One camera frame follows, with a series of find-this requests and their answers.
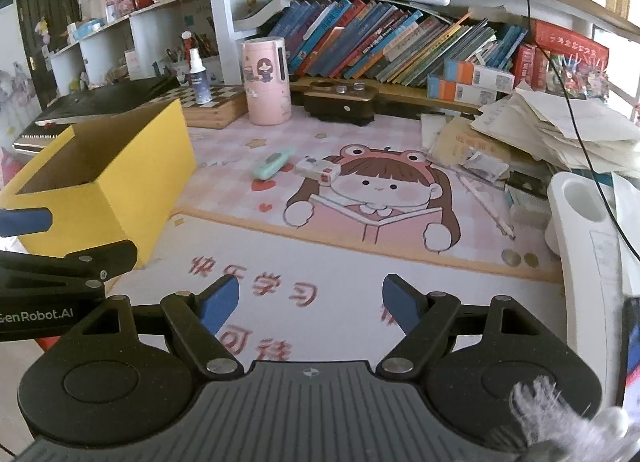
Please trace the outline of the black electronic keyboard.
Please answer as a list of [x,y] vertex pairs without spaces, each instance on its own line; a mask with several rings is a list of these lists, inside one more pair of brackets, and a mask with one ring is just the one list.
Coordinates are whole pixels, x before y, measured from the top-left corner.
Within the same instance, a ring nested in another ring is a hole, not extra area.
[[180,84],[174,76],[122,81],[58,98],[12,144],[14,151],[36,154],[70,125],[134,110]]

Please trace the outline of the silver coin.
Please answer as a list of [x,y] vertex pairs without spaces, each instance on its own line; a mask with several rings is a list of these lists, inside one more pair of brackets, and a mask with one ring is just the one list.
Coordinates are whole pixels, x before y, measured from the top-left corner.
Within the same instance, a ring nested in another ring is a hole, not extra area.
[[501,253],[501,259],[503,263],[512,268],[520,266],[522,262],[521,255],[512,248],[505,248]]

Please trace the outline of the yellow cardboard box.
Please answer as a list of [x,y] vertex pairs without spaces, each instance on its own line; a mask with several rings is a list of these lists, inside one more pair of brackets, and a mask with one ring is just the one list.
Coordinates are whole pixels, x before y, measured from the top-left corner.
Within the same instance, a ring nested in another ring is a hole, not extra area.
[[2,188],[1,206],[51,212],[48,230],[21,234],[29,253],[130,240],[144,265],[195,167],[180,102],[149,104],[67,127]]

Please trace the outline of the gold coin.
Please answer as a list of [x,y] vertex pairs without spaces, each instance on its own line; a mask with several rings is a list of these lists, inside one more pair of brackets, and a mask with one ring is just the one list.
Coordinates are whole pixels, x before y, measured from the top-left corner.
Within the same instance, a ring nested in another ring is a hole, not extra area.
[[524,256],[524,262],[527,266],[537,268],[539,266],[539,260],[536,254],[526,253]]

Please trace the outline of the white pink pen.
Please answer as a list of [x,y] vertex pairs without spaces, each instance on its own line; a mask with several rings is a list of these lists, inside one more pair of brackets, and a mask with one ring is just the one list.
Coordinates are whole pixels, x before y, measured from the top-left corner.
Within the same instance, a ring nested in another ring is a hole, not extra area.
[[471,193],[473,198],[477,200],[477,203],[483,208],[483,210],[489,215],[489,217],[495,222],[497,228],[501,233],[514,241],[516,238],[515,232],[510,224],[500,215],[496,209],[494,202],[490,200],[488,194],[484,191],[480,191],[473,183],[463,176],[459,176],[460,184],[466,189],[468,193]]

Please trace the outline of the pink cartoon desk mat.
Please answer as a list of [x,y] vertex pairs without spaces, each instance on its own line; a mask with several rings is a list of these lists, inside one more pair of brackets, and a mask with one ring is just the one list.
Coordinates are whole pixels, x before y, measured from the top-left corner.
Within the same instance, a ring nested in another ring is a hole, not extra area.
[[[499,189],[469,179],[516,238],[504,236],[454,170],[434,165],[442,185],[424,182],[419,122],[378,116],[357,127],[296,110],[279,126],[240,118],[190,137],[198,166],[152,258],[112,290],[155,304],[231,274],[240,301],[218,336],[242,364],[378,362],[402,335],[382,301],[389,274],[465,304],[513,297],[565,335],[560,262],[541,229],[514,222]],[[254,179],[257,163],[280,149],[295,151],[288,164]],[[294,166],[306,156],[340,164],[340,176],[329,186],[303,178]],[[521,255],[520,266],[503,263],[505,248]],[[537,255],[537,268],[526,253]]]

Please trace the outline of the mint green case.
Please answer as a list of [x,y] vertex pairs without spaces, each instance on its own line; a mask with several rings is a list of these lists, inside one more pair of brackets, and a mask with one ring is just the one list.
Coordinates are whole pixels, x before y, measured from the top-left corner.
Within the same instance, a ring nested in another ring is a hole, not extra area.
[[252,176],[257,180],[268,180],[277,175],[288,161],[294,156],[293,149],[280,149],[273,151],[263,158],[252,170]]

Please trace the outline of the small white red box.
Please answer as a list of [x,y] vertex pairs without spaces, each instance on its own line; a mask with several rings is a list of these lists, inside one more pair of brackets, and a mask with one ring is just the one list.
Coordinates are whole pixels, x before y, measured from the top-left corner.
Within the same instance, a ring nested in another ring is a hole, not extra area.
[[341,174],[341,165],[325,159],[306,156],[300,160],[294,170],[305,179],[318,182],[320,186],[329,186]]

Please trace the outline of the white desk lamp base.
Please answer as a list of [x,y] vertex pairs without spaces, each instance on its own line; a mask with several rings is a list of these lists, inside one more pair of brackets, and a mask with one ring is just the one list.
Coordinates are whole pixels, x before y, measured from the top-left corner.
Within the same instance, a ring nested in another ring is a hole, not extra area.
[[548,200],[561,259],[567,343],[593,370],[603,403],[624,393],[623,278],[620,242],[593,180],[562,172],[551,178]]

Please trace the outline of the stack of papers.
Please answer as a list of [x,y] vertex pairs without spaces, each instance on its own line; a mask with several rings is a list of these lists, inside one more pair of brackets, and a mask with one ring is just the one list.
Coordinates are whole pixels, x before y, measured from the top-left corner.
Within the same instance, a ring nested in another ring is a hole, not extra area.
[[422,115],[422,144],[437,163],[469,166],[473,153],[492,156],[500,173],[526,156],[560,170],[639,177],[639,127],[598,100],[567,100],[523,84],[487,102],[470,120]]

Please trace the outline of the wooden chessboard box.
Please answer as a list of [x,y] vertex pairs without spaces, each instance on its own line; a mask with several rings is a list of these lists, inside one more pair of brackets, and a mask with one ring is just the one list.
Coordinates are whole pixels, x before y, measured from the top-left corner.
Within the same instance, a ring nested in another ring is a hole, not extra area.
[[150,104],[179,100],[186,126],[222,130],[248,112],[246,93],[241,86],[212,85],[209,87],[212,99],[206,104],[195,101],[192,87],[171,89]]

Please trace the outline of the dark wooden organizer box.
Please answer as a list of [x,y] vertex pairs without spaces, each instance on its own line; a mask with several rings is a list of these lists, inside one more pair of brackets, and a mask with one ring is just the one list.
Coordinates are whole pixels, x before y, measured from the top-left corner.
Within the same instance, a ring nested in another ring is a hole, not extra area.
[[374,121],[378,90],[363,82],[313,81],[303,92],[304,109],[323,122],[367,126]]

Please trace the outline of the orange white box lower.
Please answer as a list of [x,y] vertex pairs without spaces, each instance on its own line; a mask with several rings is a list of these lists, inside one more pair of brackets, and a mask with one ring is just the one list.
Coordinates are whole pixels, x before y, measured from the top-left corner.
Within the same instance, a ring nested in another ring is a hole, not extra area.
[[475,107],[493,104],[497,100],[497,93],[492,89],[446,81],[436,75],[428,76],[426,91],[428,98],[469,104]]

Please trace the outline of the orange white box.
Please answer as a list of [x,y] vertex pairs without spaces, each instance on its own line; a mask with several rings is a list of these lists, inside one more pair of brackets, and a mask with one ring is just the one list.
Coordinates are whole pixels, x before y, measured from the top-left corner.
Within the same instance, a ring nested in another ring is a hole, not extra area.
[[508,94],[514,89],[514,75],[499,69],[478,66],[469,61],[447,59],[444,67],[446,81],[472,85]]
[[497,93],[492,89],[446,81],[436,75],[428,76],[426,91],[428,98],[469,104],[475,107],[493,104],[497,100]]

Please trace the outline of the white spray bottle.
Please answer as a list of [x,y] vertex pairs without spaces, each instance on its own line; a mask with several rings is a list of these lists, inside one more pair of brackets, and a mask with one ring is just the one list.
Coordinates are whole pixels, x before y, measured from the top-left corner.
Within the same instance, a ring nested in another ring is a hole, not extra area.
[[208,104],[212,101],[210,93],[208,74],[204,66],[198,48],[190,49],[190,82],[194,92],[194,99],[197,104]]

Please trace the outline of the white shelf unit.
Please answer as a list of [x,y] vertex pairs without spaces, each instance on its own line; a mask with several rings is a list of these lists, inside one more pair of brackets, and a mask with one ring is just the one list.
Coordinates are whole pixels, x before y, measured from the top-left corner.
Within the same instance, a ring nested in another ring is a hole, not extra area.
[[[257,0],[264,6],[270,0]],[[638,26],[614,14],[593,0],[450,0],[445,12],[458,9],[491,8],[496,14],[513,17],[530,14],[585,35],[594,29],[607,30],[627,40],[638,40]],[[58,92],[70,91],[70,82],[81,73],[101,83],[128,50],[136,54],[141,76],[150,78],[155,63],[165,59],[168,48],[179,43],[182,31],[205,32],[217,42],[220,76],[228,83],[239,81],[234,64],[242,40],[255,35],[267,21],[258,8],[246,0],[164,0],[134,11],[89,35],[85,40],[65,46],[51,57]]]

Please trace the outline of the orange white box upper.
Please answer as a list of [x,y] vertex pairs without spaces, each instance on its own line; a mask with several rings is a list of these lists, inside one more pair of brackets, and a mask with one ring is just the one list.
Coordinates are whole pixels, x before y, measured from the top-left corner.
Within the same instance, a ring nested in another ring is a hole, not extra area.
[[446,81],[472,85],[508,94],[514,89],[514,75],[499,69],[478,66],[469,61],[447,59],[444,67]]

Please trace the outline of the pink cylindrical container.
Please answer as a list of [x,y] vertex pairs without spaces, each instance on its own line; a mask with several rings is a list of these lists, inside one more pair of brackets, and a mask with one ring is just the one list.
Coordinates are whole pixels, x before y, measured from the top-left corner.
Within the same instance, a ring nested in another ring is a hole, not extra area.
[[250,122],[259,126],[288,122],[292,102],[284,38],[247,40],[241,64]]

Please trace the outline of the row of books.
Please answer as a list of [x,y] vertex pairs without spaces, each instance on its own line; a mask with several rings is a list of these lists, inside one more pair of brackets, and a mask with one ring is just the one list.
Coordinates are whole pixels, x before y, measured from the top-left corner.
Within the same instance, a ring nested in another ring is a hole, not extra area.
[[500,92],[521,82],[551,92],[563,81],[572,95],[595,97],[610,58],[607,47],[552,23],[452,20],[382,0],[293,0],[269,35],[276,47],[253,68],[263,81],[291,74],[418,88],[482,66],[506,74]]

